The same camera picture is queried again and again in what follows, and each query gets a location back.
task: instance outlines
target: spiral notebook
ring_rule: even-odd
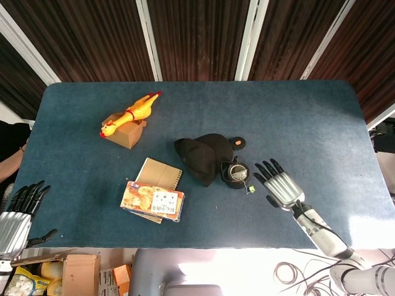
[[[182,174],[183,171],[179,168],[174,168],[170,165],[166,165],[147,157],[138,173],[136,182],[175,190]],[[139,213],[134,214],[158,224],[161,224],[162,222],[161,217],[153,217]]]

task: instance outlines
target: orange box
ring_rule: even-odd
[[[125,264],[119,267],[114,268],[114,278],[115,282],[118,286],[118,291],[121,296],[128,295],[129,293],[129,285],[130,285],[130,277],[131,277],[131,268],[129,265]]]

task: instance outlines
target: small cardboard box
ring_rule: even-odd
[[[104,126],[110,120],[115,121],[123,114],[124,113],[112,114],[108,116],[106,120],[101,123],[101,125]],[[117,143],[118,145],[131,149],[140,139],[143,128],[146,125],[147,122],[144,120],[126,122],[125,124],[117,128],[114,134],[106,137],[106,139]]]
[[[130,266],[125,264],[114,268],[114,278],[118,286],[119,295],[129,295],[131,269]]]
[[[113,268],[100,270],[99,296],[120,296]]]
[[[94,296],[98,294],[100,256],[67,255],[63,264],[62,296]]]

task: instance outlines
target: rubber chicken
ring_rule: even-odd
[[[151,106],[155,100],[162,94],[161,91],[158,93],[149,93],[142,97],[140,100],[135,102],[133,106],[126,109],[125,114],[117,120],[110,120],[102,128],[100,136],[105,138],[115,133],[118,127],[129,121],[142,120],[151,115]]]

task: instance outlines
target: black cap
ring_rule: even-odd
[[[192,139],[179,139],[174,147],[191,174],[209,187],[215,179],[217,161],[213,149]]]
[[[220,134],[207,134],[195,140],[179,139],[174,147],[188,170],[206,187],[214,181],[221,162],[233,159],[231,144]]]

